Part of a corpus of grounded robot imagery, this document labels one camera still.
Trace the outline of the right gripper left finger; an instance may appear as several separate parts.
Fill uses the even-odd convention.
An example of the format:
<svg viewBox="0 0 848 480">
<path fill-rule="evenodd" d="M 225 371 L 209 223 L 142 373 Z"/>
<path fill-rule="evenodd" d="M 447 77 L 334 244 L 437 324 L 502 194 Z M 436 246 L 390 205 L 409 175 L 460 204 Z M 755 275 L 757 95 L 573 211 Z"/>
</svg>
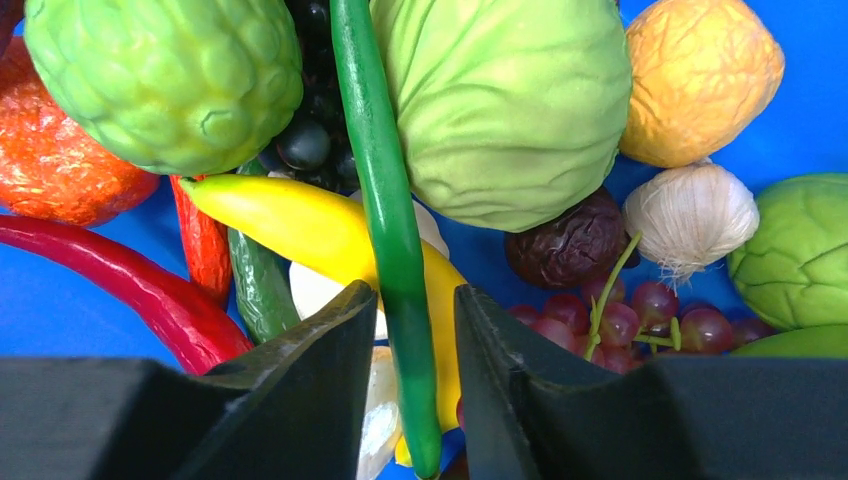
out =
<svg viewBox="0 0 848 480">
<path fill-rule="evenodd" d="M 355 281 L 203 376 L 140 358 L 5 358 L 1 475 L 352 479 L 375 321 L 375 292 Z"/>
</svg>

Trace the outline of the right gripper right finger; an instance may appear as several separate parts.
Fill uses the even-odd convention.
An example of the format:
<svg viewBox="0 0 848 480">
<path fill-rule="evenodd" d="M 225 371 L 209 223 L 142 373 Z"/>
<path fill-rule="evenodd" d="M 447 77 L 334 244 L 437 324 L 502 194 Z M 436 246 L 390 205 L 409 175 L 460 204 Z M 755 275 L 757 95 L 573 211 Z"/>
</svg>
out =
<svg viewBox="0 0 848 480">
<path fill-rule="evenodd" d="M 847 364 L 661 357 L 619 375 L 455 292 L 474 479 L 843 479 Z"/>
</svg>

